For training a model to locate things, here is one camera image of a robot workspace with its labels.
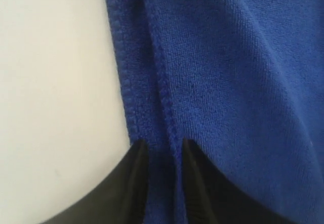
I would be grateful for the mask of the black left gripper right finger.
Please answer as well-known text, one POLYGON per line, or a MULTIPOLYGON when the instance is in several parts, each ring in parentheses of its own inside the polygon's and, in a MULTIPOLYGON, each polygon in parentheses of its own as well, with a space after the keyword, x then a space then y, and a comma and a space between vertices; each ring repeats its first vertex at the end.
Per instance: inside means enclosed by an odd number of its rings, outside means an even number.
POLYGON ((191 139, 182 143, 182 184, 188 223, 290 223, 236 187, 191 139))

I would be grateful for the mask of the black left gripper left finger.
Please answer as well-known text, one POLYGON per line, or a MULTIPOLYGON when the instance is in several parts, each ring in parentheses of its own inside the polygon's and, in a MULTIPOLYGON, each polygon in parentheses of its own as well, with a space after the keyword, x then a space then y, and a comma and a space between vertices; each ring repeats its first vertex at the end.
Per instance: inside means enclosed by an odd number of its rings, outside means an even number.
POLYGON ((98 186, 45 223, 143 223, 148 193, 148 165, 147 144, 144 140, 137 140, 98 186))

